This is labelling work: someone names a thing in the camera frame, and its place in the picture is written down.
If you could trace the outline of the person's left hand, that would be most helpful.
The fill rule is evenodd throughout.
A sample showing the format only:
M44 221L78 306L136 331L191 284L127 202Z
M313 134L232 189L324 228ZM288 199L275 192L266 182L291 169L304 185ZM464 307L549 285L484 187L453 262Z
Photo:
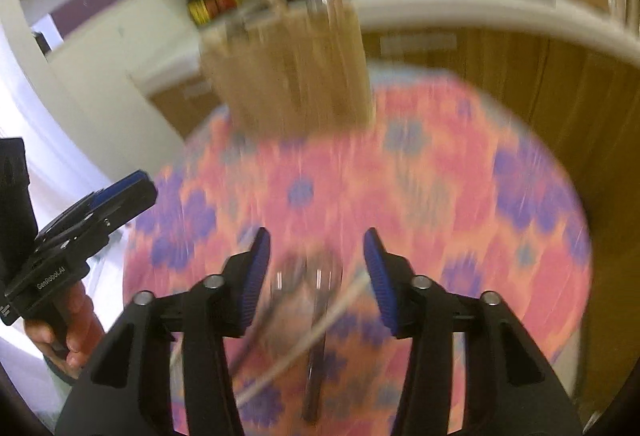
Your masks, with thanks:
M68 354L64 359L55 356L52 344L56 336L47 323L38 319L25 320L24 330L44 356L66 374L77 376L104 337L104 329L81 281L68 289L65 306L68 322L65 345Z

